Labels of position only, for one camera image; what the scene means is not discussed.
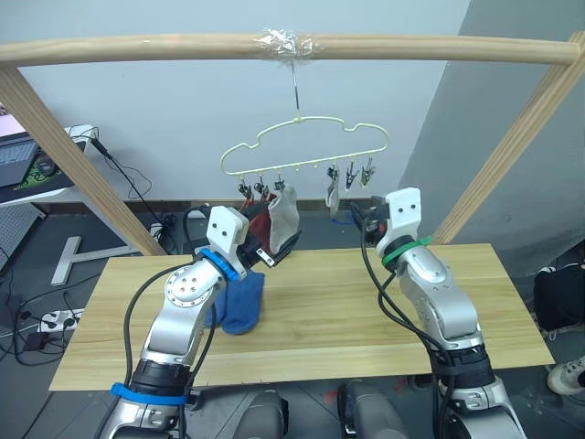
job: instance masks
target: wooden rod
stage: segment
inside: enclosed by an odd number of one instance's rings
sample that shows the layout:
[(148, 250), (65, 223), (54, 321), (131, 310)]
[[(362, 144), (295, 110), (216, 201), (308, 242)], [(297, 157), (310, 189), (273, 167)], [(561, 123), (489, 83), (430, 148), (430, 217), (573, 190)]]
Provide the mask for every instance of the wooden rod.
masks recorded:
[(0, 102), (112, 224), (148, 256), (163, 255), (142, 223), (73, 143), (17, 68), (0, 69)]
[[(585, 32), (569, 41), (585, 48)], [(550, 68), (504, 138), (434, 233), (434, 242), (446, 244), (459, 233), (507, 171), (540, 133), (585, 71), (585, 54), (568, 67)]]
[[(0, 46), (0, 67), (149, 59), (290, 59), (267, 34), (163, 34), (52, 39)], [(574, 62), (580, 46), (534, 39), (298, 34), (299, 59), (443, 59), (544, 64)]]

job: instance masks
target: hanger hook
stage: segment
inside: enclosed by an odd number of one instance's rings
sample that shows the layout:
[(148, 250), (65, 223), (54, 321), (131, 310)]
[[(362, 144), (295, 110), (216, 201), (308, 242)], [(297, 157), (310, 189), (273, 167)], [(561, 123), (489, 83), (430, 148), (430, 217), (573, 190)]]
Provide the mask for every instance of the hanger hook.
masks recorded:
[(294, 61), (291, 61), (292, 85), (294, 85), (294, 100), (296, 102), (297, 119), (301, 119), (301, 107), (299, 106), (299, 89), (296, 85), (296, 71), (294, 70)]

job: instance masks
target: sock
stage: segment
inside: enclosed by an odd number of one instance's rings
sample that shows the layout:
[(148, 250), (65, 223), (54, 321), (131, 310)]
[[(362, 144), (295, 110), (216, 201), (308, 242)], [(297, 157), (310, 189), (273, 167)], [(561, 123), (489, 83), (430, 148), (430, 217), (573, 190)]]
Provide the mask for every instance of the sock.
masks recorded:
[[(216, 297), (216, 301), (214, 302), (214, 304), (216, 304), (216, 326), (217, 325), (221, 325), (221, 322), (223, 322), (223, 319), (226, 316), (226, 303), (227, 303), (227, 298), (226, 298), (226, 290), (220, 291), (218, 296)], [(211, 307), (207, 310), (207, 312), (205, 313), (205, 327), (211, 327)]]
[[(273, 201), (274, 199), (276, 199), (276, 196), (270, 194), (268, 199), (262, 197), (260, 202)], [(267, 209), (250, 222), (250, 231), (260, 240), (261, 247), (265, 252), (271, 251), (271, 225), (271, 216)]]
[(339, 209), (339, 178), (336, 177), (331, 181), (327, 188), (327, 196), (325, 197), (325, 205), (329, 208), (329, 217), (335, 218), (337, 209)]
[(260, 318), (264, 274), (248, 270), (243, 281), (230, 282), (227, 288), (226, 317), (222, 328), (236, 336), (250, 331)]
[(271, 253), (276, 254), (281, 246), (299, 230), (299, 211), (296, 209), (296, 190), (290, 185), (268, 206), (271, 216)]

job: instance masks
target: gray wall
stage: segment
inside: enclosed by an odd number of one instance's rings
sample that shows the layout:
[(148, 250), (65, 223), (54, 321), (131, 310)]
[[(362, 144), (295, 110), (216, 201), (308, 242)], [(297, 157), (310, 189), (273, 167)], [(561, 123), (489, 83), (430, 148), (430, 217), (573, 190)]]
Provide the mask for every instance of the gray wall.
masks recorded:
[[(565, 40), (584, 17), (582, 0), (473, 0), (460, 33)], [(400, 182), (422, 190), (423, 233), (441, 224), (547, 69), (448, 64)], [(582, 81), (454, 242), (491, 242), (520, 276), (585, 237), (583, 91)]]

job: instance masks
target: power strip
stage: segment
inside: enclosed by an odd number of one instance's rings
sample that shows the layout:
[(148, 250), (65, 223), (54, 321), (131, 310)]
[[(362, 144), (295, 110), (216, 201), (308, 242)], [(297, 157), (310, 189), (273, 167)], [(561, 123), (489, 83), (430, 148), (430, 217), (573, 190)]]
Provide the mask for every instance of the power strip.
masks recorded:
[[(63, 332), (63, 323), (68, 318), (73, 318), (73, 320), (75, 320), (75, 324), (71, 325), (70, 327), (67, 327), (65, 330), (70, 331), (72, 329), (75, 329), (77, 327), (77, 325), (79, 324), (79, 319), (83, 315), (84, 309), (85, 308), (74, 309), (73, 313), (75, 313), (75, 316), (68, 309), (57, 310), (57, 311), (52, 311), (50, 313), (45, 313), (41, 317), (42, 321), (40, 322), (40, 325), (38, 327), (38, 332)], [(48, 327), (48, 324), (46, 322), (54, 323), (56, 326), (55, 327)]]

